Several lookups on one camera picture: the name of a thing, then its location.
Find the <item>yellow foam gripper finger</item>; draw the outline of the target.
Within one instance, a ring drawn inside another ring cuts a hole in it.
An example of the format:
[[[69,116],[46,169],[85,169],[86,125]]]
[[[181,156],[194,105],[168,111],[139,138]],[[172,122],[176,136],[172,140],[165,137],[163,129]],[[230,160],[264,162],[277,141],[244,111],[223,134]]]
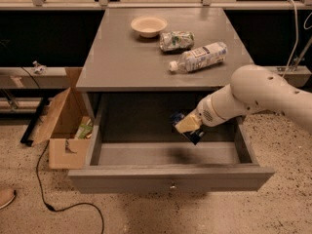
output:
[[[181,134],[186,132],[192,132],[198,130],[201,125],[201,119],[193,112],[184,116],[181,113],[178,113],[174,119],[175,128]]]

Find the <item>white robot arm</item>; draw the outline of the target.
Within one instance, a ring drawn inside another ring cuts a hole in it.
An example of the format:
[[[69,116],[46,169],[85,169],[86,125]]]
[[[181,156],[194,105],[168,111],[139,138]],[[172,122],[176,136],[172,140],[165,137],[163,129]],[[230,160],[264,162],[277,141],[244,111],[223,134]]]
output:
[[[267,68],[253,64],[238,68],[228,85],[202,98],[175,128],[184,134],[199,130],[202,125],[214,127],[262,110],[279,113],[312,132],[312,94],[292,86]]]

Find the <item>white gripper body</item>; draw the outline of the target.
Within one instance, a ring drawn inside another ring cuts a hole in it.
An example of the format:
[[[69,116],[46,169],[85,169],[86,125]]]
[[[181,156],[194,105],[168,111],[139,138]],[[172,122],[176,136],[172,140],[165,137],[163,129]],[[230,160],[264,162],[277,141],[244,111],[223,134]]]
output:
[[[205,126],[214,127],[224,122],[224,120],[218,116],[214,110],[211,95],[208,95],[200,100],[196,107],[196,111]]]

